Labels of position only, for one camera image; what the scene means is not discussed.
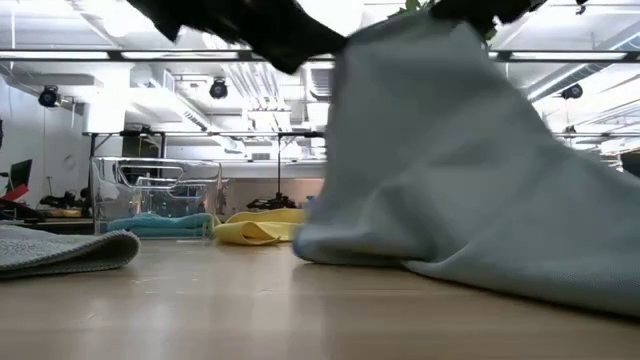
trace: light blue cloth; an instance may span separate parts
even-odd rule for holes
[[[127,230],[139,237],[211,237],[213,215],[207,213],[180,218],[166,218],[156,214],[136,214],[107,225],[107,231]]]
[[[299,257],[640,317],[640,181],[554,139],[468,26],[356,33],[333,91]]]

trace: transparent container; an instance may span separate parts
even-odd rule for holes
[[[96,234],[127,230],[141,239],[212,239],[222,167],[213,161],[94,157]]]

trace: teal cloth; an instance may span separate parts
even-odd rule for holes
[[[107,225],[107,231],[127,230],[139,237],[211,237],[213,216],[207,213],[180,218],[166,218],[156,214],[136,214]]]

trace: wooden table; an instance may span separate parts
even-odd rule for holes
[[[640,326],[288,246],[145,242],[127,268],[0,283],[0,359],[640,358]]]

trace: ceiling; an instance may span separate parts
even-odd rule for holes
[[[403,1],[398,0],[364,1],[300,2],[312,16],[343,34],[384,20],[403,6]],[[337,7],[341,9],[339,15],[334,11]],[[637,45],[634,42],[634,36],[640,33],[640,0],[590,0],[583,15],[577,16],[575,12],[574,0],[549,0],[537,13],[502,27],[491,46],[518,50],[610,50],[640,46],[640,38]],[[148,20],[119,0],[0,1],[1,48],[209,49],[227,46],[215,37],[188,29],[173,44]],[[586,69],[569,64],[496,66],[530,96],[553,131],[563,131],[571,125],[579,132],[640,130],[640,95],[635,95],[640,87],[637,65]],[[129,64],[17,63],[12,75],[24,83],[47,74],[64,75],[68,77],[66,80],[71,79],[71,75],[93,77],[95,84],[78,86],[80,78],[74,78],[69,80],[69,86],[60,87],[64,96],[90,102],[95,97],[95,88],[108,82],[114,71],[131,68]],[[140,64],[131,70],[133,89],[126,121],[149,124],[158,130],[195,131],[198,127],[185,115],[189,112],[201,121],[206,120],[207,125],[229,131],[321,130],[326,124],[328,104],[323,103],[323,96],[311,94],[328,94],[328,74],[323,69],[303,68],[299,74],[288,76],[262,63]],[[154,79],[155,89],[143,86],[149,77]],[[225,99],[216,100],[209,95],[216,77],[226,78],[229,95]],[[584,89],[582,98],[556,97],[559,91],[576,82]],[[604,140],[574,140],[572,145],[599,149]],[[616,141],[615,149],[640,147],[640,142],[634,145],[634,141]],[[181,139],[180,144],[210,145],[202,139]],[[264,141],[247,142],[248,147],[254,144],[264,148]],[[609,142],[602,148],[610,152],[612,144]],[[308,140],[301,140],[294,145],[298,146],[290,151],[292,157],[323,156],[317,142],[312,146]]]

